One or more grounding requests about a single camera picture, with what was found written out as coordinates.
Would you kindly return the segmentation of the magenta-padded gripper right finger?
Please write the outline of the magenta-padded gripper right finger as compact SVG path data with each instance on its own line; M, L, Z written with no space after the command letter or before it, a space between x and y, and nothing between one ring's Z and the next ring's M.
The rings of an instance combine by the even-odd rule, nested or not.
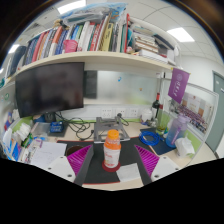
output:
M167 156L159 157L138 145L135 148L152 182L180 170L180 167Z

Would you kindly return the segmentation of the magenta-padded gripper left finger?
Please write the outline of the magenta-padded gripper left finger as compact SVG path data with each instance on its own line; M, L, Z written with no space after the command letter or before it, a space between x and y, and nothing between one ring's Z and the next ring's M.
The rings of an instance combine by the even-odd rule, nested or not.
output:
M92 157L93 145L88 145L69 156L58 157L46 170L81 186L85 181Z

